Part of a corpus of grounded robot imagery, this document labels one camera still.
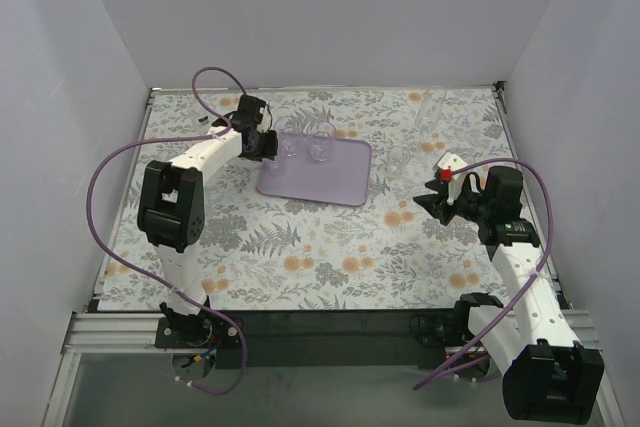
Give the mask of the faceted clear tumbler glass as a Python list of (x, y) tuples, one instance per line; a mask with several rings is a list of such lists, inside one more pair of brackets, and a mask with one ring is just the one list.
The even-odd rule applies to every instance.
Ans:
[(301, 127), (297, 119), (291, 116), (281, 117), (274, 124), (278, 139), (278, 154), (294, 157), (298, 152)]

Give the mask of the small clear glass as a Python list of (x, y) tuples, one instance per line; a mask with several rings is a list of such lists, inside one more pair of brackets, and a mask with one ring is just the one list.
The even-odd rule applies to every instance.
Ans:
[(286, 157), (277, 155), (273, 159), (264, 159), (262, 162), (263, 170), (270, 176), (282, 175), (286, 170)]

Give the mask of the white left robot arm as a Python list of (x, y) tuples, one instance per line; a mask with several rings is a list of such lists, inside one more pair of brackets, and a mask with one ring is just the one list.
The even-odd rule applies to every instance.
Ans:
[(194, 316), (207, 294), (200, 283), (199, 242), (206, 223), (205, 185), (235, 158), (272, 160), (278, 138), (269, 104), (243, 94), (235, 111), (217, 120), (202, 140), (144, 171), (137, 225), (153, 245), (163, 278), (170, 284), (161, 310), (168, 316)]

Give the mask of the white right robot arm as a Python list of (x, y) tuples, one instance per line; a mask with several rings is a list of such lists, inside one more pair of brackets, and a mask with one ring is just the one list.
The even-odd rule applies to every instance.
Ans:
[(469, 340), (480, 344), (502, 377), (502, 394), (515, 420), (584, 425), (604, 374), (600, 352), (585, 347), (561, 311), (542, 269), (550, 244), (522, 217), (522, 163), (491, 162), (486, 181), (455, 155), (446, 155), (415, 203), (441, 224), (474, 223), (509, 295), (507, 304), (474, 294), (459, 303)]

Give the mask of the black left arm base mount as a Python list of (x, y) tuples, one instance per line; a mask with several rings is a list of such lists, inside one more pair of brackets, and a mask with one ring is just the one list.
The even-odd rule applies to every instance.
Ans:
[(157, 325), (154, 346), (161, 349), (239, 349), (239, 327), (215, 316), (163, 316)]

